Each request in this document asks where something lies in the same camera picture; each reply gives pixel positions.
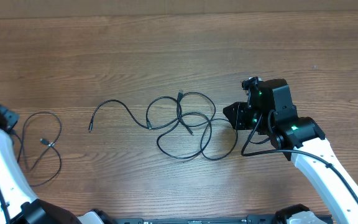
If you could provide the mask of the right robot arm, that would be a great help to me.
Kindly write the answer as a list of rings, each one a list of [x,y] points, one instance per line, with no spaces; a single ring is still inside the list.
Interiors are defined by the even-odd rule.
[[[244,157],[282,153],[317,191],[337,223],[358,223],[358,185],[336,157],[323,130],[300,117],[284,79],[242,81],[247,101],[223,109],[236,131],[250,133]]]

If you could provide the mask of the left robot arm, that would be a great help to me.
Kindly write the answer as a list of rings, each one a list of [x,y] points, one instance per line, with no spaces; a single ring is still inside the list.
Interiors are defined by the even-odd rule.
[[[0,106],[0,224],[103,224],[94,211],[78,217],[38,198],[16,161],[11,121],[17,121],[17,116]]]

